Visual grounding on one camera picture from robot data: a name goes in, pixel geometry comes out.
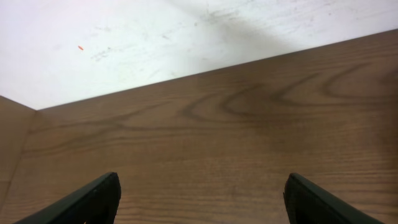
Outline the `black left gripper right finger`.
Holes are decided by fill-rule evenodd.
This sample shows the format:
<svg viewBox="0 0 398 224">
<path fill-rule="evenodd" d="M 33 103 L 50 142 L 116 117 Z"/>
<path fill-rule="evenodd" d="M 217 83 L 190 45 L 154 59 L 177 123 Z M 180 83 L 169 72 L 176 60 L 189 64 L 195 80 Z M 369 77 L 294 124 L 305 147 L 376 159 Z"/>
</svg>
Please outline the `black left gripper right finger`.
<svg viewBox="0 0 398 224">
<path fill-rule="evenodd" d="M 297 173 L 285 183 L 290 224 L 382 224 Z"/>
</svg>

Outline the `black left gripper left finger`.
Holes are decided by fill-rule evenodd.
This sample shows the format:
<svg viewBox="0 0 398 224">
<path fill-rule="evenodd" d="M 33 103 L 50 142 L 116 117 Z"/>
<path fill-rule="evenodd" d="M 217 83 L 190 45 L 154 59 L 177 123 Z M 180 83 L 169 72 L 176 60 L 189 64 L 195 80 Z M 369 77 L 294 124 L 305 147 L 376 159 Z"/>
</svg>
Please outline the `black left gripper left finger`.
<svg viewBox="0 0 398 224">
<path fill-rule="evenodd" d="M 119 177 L 108 172 L 16 224 L 113 224 L 120 199 Z"/>
</svg>

